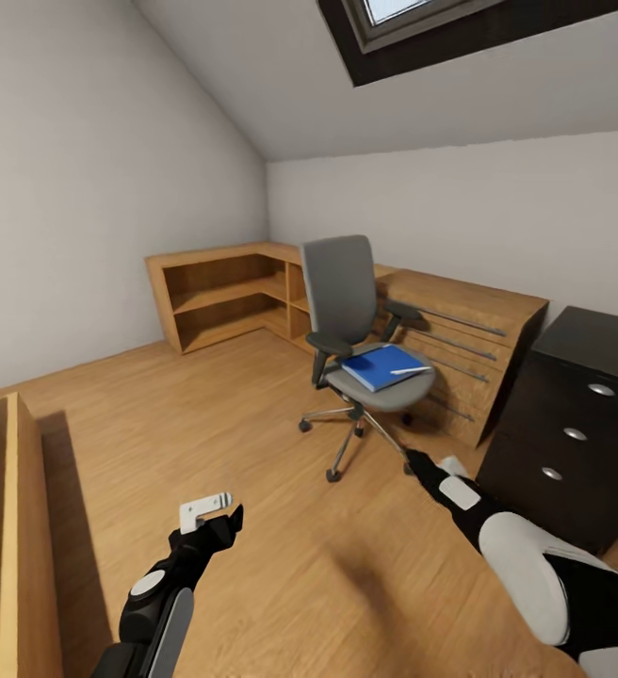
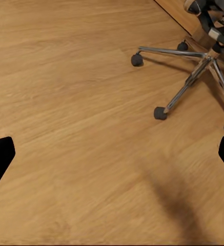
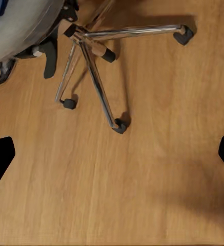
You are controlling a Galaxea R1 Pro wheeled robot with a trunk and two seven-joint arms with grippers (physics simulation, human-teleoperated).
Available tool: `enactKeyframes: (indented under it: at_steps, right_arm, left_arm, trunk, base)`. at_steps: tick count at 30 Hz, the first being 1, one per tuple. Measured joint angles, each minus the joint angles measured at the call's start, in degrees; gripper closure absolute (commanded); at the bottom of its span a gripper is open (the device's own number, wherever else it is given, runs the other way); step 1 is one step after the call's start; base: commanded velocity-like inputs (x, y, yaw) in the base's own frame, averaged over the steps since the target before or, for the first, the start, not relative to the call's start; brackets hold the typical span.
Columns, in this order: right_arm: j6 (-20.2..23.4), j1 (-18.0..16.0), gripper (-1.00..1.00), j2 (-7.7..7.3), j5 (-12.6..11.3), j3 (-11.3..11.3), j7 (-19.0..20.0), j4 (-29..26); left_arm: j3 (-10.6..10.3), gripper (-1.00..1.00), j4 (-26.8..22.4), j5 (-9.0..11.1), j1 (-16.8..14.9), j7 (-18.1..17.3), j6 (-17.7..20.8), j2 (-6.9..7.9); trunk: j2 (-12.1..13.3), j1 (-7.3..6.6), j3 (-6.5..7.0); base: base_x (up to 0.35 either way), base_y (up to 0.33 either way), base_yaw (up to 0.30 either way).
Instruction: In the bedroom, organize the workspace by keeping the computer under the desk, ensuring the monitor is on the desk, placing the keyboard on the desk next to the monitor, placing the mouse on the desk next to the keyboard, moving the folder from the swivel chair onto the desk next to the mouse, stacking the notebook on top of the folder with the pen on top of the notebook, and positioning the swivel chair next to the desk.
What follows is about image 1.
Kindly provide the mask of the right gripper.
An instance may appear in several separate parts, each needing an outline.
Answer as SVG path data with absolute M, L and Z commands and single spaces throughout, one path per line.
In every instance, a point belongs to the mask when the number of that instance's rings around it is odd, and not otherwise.
M 425 488 L 425 490 L 432 497 L 431 492 L 431 481 L 434 476 L 437 474 L 443 474 L 444 470 L 438 468 L 438 466 L 430 460 L 430 457 L 425 453 L 425 451 L 411 451 L 410 447 L 406 447 L 406 459 L 408 461 L 408 466 L 412 470 L 412 473 L 417 479 L 420 480 L 420 484 Z

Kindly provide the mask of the folder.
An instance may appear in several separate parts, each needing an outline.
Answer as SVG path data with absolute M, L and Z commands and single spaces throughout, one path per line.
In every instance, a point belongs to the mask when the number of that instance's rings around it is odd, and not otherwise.
M 360 356 L 354 356 L 354 358 L 344 360 L 341 365 L 345 371 L 362 382 L 371 392 L 379 392 L 382 388 L 406 379 L 419 371 L 394 375 L 396 369 L 426 367 L 400 348 L 394 347 L 394 344 L 375 348 L 375 350 L 370 350 L 360 354 Z

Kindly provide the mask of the swivel chair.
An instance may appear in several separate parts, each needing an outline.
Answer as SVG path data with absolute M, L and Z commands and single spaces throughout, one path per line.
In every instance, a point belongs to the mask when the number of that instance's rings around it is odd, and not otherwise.
M 402 457 L 406 453 L 390 434 L 372 417 L 373 413 L 404 412 L 402 422 L 413 423 L 414 417 L 407 407 L 420 401 L 435 382 L 433 363 L 413 348 L 394 344 L 409 354 L 427 369 L 418 371 L 406 379 L 399 380 L 371 392 L 358 379 L 343 369 L 341 363 L 354 356 L 360 356 L 375 348 L 391 345 L 390 339 L 400 320 L 421 320 L 423 316 L 413 308 L 385 302 L 387 312 L 393 313 L 389 326 L 384 330 L 379 343 L 364 345 L 378 311 L 374 263 L 368 237 L 363 234 L 337 236 L 304 242 L 299 246 L 301 265 L 308 300 L 312 332 L 306 334 L 306 342 L 316 348 L 313 365 L 312 386 L 319 391 L 331 387 L 352 408 L 328 412 L 306 413 L 301 417 L 300 429 L 307 430 L 308 419 L 312 417 L 339 417 L 348 415 L 354 420 L 333 467 L 327 470 L 327 479 L 337 481 L 336 468 L 355 434 L 362 437 L 365 422 L 374 427 Z M 403 465 L 404 474 L 412 475 L 408 461 Z

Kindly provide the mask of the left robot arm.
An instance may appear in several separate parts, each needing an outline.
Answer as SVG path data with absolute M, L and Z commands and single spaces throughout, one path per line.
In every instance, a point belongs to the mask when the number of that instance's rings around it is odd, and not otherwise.
M 180 528 L 169 535 L 171 554 L 129 592 L 120 620 L 120 642 L 111 644 L 90 678 L 172 678 L 194 607 L 194 590 L 215 552 L 233 546 L 244 508 L 229 518 L 198 517 L 227 509 L 222 492 L 180 506 Z

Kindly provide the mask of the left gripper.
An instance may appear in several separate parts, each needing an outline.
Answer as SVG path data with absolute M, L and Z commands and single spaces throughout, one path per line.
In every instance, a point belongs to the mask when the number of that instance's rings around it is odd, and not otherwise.
M 206 520 L 205 524 L 198 527 L 192 533 L 181 535 L 181 531 L 175 529 L 169 535 L 170 556 L 177 549 L 185 547 L 196 550 L 203 558 L 204 571 L 215 552 L 223 551 L 233 546 L 237 533 L 241 532 L 243 518 L 244 508 L 242 505 L 239 505 L 230 518 L 227 515 L 222 515 L 208 521 Z

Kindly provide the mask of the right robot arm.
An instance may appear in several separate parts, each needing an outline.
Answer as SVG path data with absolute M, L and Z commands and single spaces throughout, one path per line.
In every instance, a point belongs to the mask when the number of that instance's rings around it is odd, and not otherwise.
M 618 572 L 516 514 L 471 478 L 456 457 L 438 466 L 406 447 L 408 466 L 425 490 L 494 571 L 529 631 L 584 670 L 618 678 Z

